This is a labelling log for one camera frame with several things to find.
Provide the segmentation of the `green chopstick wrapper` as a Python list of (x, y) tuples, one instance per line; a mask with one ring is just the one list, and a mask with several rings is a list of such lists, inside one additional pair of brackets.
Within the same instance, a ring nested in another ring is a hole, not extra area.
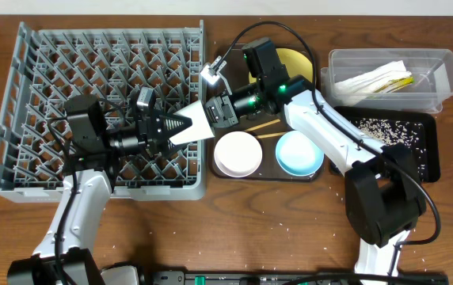
[(387, 84), (383, 85), (376, 90), (376, 93), (393, 93), (397, 90), (400, 90), (406, 86), (413, 84), (413, 77), (401, 78), (397, 80), (389, 81)]

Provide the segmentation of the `rice leftovers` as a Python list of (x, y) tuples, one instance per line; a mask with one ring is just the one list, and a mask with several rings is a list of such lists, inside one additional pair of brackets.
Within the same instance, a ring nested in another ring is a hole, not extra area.
[(417, 163), (420, 179), (425, 181), (428, 178), (428, 155), (422, 123), (363, 118), (355, 124), (361, 131), (388, 146), (403, 144), (409, 148)]

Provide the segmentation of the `cream plastic cup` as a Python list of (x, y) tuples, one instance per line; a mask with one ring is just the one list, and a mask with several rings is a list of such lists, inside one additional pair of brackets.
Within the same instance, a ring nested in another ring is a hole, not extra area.
[(192, 120), (192, 125), (185, 130), (169, 138), (174, 145), (187, 144), (202, 139), (210, 139), (215, 136), (211, 128), (204, 106), (201, 101), (195, 101), (192, 104), (176, 112), (176, 115), (184, 116)]

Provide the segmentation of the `pink bowl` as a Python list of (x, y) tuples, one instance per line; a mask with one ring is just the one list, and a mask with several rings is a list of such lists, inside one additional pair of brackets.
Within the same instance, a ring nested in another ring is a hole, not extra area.
[(215, 164), (229, 177), (249, 176), (258, 169), (262, 158), (261, 144), (253, 135), (244, 131), (227, 133), (215, 144)]

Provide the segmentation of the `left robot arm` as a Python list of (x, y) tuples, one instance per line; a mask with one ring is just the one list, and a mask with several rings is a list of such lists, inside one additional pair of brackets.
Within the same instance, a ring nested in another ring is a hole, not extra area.
[(92, 248), (102, 212), (115, 188), (121, 158), (136, 154), (172, 154), (194, 141), (197, 122), (185, 110), (155, 108), (152, 89), (130, 101), (134, 124), (110, 130), (100, 100), (79, 95), (65, 105), (64, 121), (73, 135), (74, 153), (66, 151), (63, 195), (43, 241), (28, 259), (15, 260), (10, 284), (138, 284), (133, 265), (100, 270)]

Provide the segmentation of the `light blue bowl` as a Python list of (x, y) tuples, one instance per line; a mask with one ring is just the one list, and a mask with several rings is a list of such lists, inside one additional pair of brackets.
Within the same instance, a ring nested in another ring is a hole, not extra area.
[(289, 131), (276, 144), (276, 161), (280, 168), (296, 177), (310, 177), (323, 165), (325, 155), (299, 131)]

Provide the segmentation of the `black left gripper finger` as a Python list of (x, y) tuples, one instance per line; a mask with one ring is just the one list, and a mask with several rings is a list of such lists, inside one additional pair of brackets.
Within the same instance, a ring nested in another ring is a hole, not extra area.
[(188, 146), (187, 143), (184, 144), (178, 144), (174, 145), (170, 141), (164, 142), (160, 147), (159, 147), (159, 152), (160, 155), (164, 158), (171, 158), (173, 155), (175, 155), (178, 151), (183, 150)]
[(192, 126), (192, 119), (186, 116), (164, 113), (159, 119), (164, 135), (176, 135)]

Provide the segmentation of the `white napkin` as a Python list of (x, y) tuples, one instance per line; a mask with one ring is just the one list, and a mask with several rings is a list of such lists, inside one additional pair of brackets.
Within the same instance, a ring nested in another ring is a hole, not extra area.
[(363, 100), (375, 99), (376, 90), (389, 81), (413, 77), (402, 60), (392, 61), (367, 73), (337, 82), (333, 86), (335, 96), (344, 105), (356, 105)]

